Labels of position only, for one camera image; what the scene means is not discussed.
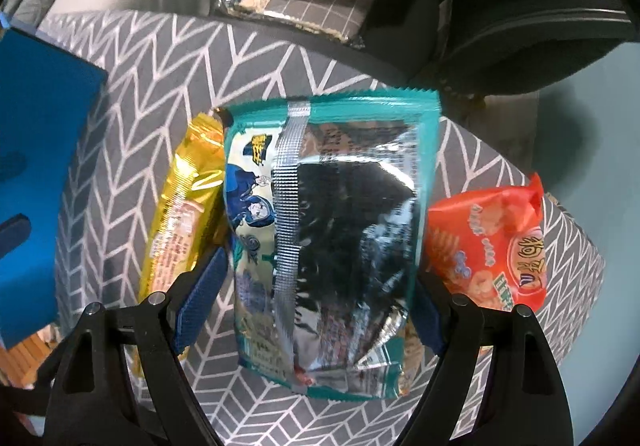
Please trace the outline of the yellow biscuit bar pack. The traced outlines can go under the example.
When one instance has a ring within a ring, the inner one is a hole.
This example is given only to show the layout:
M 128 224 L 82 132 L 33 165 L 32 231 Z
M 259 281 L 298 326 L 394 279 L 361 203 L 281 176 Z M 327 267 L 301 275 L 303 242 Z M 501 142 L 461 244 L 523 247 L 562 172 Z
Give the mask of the yellow biscuit bar pack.
M 149 229 L 138 300 L 166 292 L 198 259 L 222 244 L 224 132 L 201 113 L 189 123 L 169 166 Z

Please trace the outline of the red cracker snack bag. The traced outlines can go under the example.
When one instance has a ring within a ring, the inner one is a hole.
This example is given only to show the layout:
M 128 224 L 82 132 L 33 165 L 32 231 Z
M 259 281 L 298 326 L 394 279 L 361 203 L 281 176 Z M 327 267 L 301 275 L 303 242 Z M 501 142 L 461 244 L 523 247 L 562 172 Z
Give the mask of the red cracker snack bag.
M 526 186 L 467 191 L 432 204 L 425 269 L 480 307 L 538 310 L 547 295 L 542 203 L 544 188 L 533 175 Z

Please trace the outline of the teal silver snack bag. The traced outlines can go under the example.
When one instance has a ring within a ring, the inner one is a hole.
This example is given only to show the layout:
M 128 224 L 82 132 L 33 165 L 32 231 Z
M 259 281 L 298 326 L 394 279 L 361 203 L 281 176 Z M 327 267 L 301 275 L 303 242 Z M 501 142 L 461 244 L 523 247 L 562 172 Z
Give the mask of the teal silver snack bag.
M 219 115 L 240 364 L 325 400 L 406 394 L 438 94 L 338 92 Z

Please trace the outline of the blue cardboard box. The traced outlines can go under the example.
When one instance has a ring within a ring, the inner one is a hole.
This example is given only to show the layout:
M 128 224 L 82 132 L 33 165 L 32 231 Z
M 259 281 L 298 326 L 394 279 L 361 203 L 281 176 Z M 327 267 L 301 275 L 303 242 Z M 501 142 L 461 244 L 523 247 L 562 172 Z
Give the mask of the blue cardboard box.
M 1 19 L 1 346 L 52 322 L 58 212 L 106 73 L 34 28 Z

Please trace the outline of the grey checked seat cushion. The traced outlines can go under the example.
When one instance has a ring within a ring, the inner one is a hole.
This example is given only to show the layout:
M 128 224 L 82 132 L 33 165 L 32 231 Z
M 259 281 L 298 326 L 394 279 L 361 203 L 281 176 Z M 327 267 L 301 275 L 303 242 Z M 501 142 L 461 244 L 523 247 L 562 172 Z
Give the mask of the grey checked seat cushion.
M 343 45 L 361 46 L 373 0 L 218 0 L 228 16 L 276 22 Z

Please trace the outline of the black office chair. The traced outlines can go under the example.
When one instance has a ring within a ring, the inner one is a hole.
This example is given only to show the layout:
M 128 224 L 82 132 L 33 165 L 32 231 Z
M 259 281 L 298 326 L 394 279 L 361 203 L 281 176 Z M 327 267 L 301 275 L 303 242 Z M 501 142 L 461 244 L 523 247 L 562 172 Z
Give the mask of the black office chair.
M 361 46 L 228 17 L 383 82 L 456 96 L 543 88 L 639 38 L 639 0 L 373 0 Z

